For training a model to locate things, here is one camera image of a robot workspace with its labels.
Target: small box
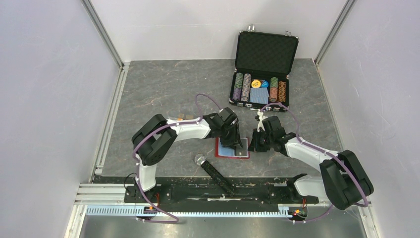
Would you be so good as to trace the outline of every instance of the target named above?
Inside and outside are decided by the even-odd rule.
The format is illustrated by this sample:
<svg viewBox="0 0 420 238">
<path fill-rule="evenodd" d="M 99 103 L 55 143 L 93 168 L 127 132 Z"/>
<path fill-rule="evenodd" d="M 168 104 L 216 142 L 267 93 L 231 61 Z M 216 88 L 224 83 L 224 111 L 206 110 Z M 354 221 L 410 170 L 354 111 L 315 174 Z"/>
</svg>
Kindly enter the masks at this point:
<svg viewBox="0 0 420 238">
<path fill-rule="evenodd" d="M 283 82 L 280 86 L 282 92 L 284 92 L 285 87 L 285 95 L 282 94 L 283 102 L 281 103 L 288 107 L 288 76 L 292 70 L 298 43 L 299 38 L 296 36 L 254 32 L 253 30 L 239 32 L 238 47 L 236 49 L 235 73 L 233 74 L 229 103 L 250 109 L 261 109 L 265 106 L 265 104 L 251 102 L 251 97 L 249 97 L 247 101 L 242 101 L 244 98 L 237 99 L 238 89 L 236 89 L 236 94 L 234 96 L 236 74 L 241 73 L 245 75 L 248 73 L 251 75 L 251 83 L 255 79 L 265 80 L 269 83 L 266 88 L 268 94 L 270 94 L 271 78 L 276 77 L 278 82 Z M 278 105 L 271 106 L 269 110 L 275 112 L 285 111 Z"/>
</svg>

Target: black cable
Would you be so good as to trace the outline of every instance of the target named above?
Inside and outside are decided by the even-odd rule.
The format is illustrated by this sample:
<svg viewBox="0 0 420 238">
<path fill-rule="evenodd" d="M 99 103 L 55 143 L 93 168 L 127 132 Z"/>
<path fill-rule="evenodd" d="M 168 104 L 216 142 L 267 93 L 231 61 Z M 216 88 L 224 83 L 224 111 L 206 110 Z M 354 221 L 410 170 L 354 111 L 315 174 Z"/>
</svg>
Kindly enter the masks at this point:
<svg viewBox="0 0 420 238">
<path fill-rule="evenodd" d="M 136 174 L 136 173 L 134 172 L 134 173 L 131 173 L 131 174 L 127 175 L 127 177 L 125 177 L 125 179 L 124 179 L 124 183 L 123 183 L 124 188 L 125 188 L 125 191 L 127 191 L 127 187 L 125 186 L 125 183 L 127 182 L 128 177 L 130 177 L 131 175 L 135 175 L 135 174 Z"/>
</svg>

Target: gray floor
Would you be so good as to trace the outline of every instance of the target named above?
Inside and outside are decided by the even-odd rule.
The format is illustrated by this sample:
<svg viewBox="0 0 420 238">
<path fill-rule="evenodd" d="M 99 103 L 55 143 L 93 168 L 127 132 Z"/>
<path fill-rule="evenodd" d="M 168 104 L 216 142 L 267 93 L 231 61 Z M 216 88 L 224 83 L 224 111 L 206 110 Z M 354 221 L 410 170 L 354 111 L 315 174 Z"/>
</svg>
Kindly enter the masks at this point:
<svg viewBox="0 0 420 238">
<path fill-rule="evenodd" d="M 194 96 L 201 92 L 214 97 L 223 107 L 232 108 L 240 120 L 241 135 L 251 138 L 257 121 L 256 111 L 230 106 L 228 95 L 234 72 L 234 60 L 160 60 L 131 62 L 105 160 L 103 176 L 126 176 L 134 171 L 130 157 L 132 135 L 152 116 L 177 117 L 180 113 L 198 116 Z M 206 98 L 200 98 L 204 113 L 216 110 Z M 325 94 L 311 59 L 296 59 L 290 74 L 290 108 L 301 123 L 301 135 L 319 146 L 339 150 L 339 141 Z M 288 113 L 279 116 L 286 132 L 295 131 Z M 225 176 L 293 177 L 300 173 L 318 175 L 308 165 L 280 153 L 251 153 L 250 159 L 214 157 L 213 139 L 176 142 L 157 166 L 158 177 L 206 176 L 193 162 L 198 153 Z"/>
<path fill-rule="evenodd" d="M 325 208 L 310 207 L 309 218 Z M 163 225 L 138 222 L 134 217 L 86 216 L 81 238 L 365 238 L 357 207 L 345 212 L 333 209 L 319 221 L 292 223 L 285 218 L 202 218 L 182 217 L 181 224 Z"/>
</svg>

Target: robotic arm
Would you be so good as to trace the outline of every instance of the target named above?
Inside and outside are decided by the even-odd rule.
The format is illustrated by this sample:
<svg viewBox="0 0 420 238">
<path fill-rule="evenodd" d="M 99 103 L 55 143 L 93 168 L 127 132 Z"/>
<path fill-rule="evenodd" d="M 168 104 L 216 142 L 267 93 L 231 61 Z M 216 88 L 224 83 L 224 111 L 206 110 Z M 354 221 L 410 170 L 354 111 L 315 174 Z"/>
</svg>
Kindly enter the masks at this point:
<svg viewBox="0 0 420 238">
<path fill-rule="evenodd" d="M 230 108 L 224 108 L 219 113 L 192 120 L 174 121 L 165 119 L 161 114 L 155 115 L 132 137 L 134 149 L 146 136 L 162 126 L 171 124 L 174 126 L 159 131 L 137 150 L 136 156 L 140 160 L 140 185 L 144 191 L 156 185 L 157 163 L 163 159 L 176 141 L 219 137 L 220 143 L 225 147 L 242 147 L 238 118 Z"/>
<path fill-rule="evenodd" d="M 344 162 L 360 184 L 365 196 L 373 193 L 373 185 L 353 152 L 328 151 L 300 137 L 297 138 L 295 133 L 286 134 L 278 117 L 265 117 L 262 112 L 258 114 L 260 122 L 258 128 L 253 130 L 249 151 L 266 152 L 273 148 L 276 152 L 301 160 L 321 172 L 321 177 L 301 174 L 289 180 L 287 185 L 292 193 L 330 200 L 340 210 L 345 210 L 362 199 L 349 175 L 327 153 Z"/>
</svg>

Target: black object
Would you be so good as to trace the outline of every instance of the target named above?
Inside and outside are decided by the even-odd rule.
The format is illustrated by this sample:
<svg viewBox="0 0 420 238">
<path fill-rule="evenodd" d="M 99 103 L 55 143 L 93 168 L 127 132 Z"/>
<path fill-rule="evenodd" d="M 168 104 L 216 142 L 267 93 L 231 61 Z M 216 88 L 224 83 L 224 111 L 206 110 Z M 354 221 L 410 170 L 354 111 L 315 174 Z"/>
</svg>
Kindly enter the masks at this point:
<svg viewBox="0 0 420 238">
<path fill-rule="evenodd" d="M 253 79 L 263 79 L 270 84 L 272 77 L 278 78 L 279 82 L 286 82 L 286 102 L 283 105 L 289 106 L 289 79 L 287 75 L 292 70 L 298 43 L 299 38 L 296 36 L 250 31 L 240 32 L 236 49 L 236 70 L 233 74 L 229 103 L 254 109 L 261 109 L 264 106 L 264 104 L 233 99 L 236 73 L 249 73 L 252 77 L 251 82 Z M 274 111 L 285 111 L 280 106 L 271 108 Z"/>
<path fill-rule="evenodd" d="M 239 134 L 239 124 L 236 114 L 230 108 L 224 108 L 219 114 L 213 113 L 203 116 L 210 126 L 210 133 L 206 138 L 220 137 L 222 146 L 235 148 L 242 147 Z M 161 115 L 153 116 L 139 131 L 131 138 L 134 148 L 150 133 L 167 124 L 167 120 Z M 175 141 L 176 131 L 170 127 L 157 133 L 159 138 L 150 137 L 138 150 L 142 164 L 151 166 L 163 159 L 169 148 Z"/>
<path fill-rule="evenodd" d="M 365 196 L 373 193 L 373 184 L 370 182 L 365 170 L 356 155 L 345 150 L 338 153 L 338 158 L 354 175 Z M 345 210 L 362 199 L 355 184 L 347 174 L 341 174 L 343 168 L 334 160 L 325 160 L 320 165 L 322 180 L 328 199 L 340 210 Z"/>
<path fill-rule="evenodd" d="M 260 130 L 258 132 L 257 129 L 254 129 L 251 145 L 248 150 L 266 152 L 273 148 L 276 152 L 288 156 L 285 145 L 290 139 L 296 137 L 296 134 L 286 134 L 284 128 L 281 126 L 280 120 L 275 116 L 262 120 L 262 124 L 265 131 Z M 357 156 L 352 151 L 345 150 L 338 153 L 338 159 L 343 161 L 344 165 L 355 176 L 365 195 L 371 195 L 373 193 L 373 185 L 357 159 Z M 340 210 L 345 210 L 362 199 L 353 181 L 348 174 L 341 173 L 345 171 L 334 159 L 324 160 L 319 167 L 326 195 L 335 207 Z M 294 182 L 305 175 L 298 175 L 287 182 L 291 191 L 291 197 L 298 196 Z"/>
<path fill-rule="evenodd" d="M 229 197 L 235 195 L 236 188 L 232 186 L 229 181 L 226 180 L 226 178 L 221 173 L 219 173 L 219 171 L 217 171 L 213 165 L 210 164 L 209 161 L 204 160 L 200 167 L 203 168 L 203 170 L 206 171 L 206 173 L 210 175 L 214 181 L 216 181 L 216 183 L 227 193 Z"/>
<path fill-rule="evenodd" d="M 125 177 L 95 176 L 94 183 L 123 183 Z M 227 178 L 235 185 L 236 193 L 231 197 L 240 201 L 211 201 L 226 192 L 212 178 L 157 177 L 157 186 L 145 192 L 151 202 L 156 203 L 159 194 L 159 207 L 168 212 L 264 212 L 278 211 L 278 204 L 301 204 L 303 198 L 308 204 L 319 203 L 312 196 L 291 197 L 290 188 L 284 186 L 292 178 Z M 128 178 L 124 197 L 125 203 L 145 203 L 134 178 Z"/>
</svg>

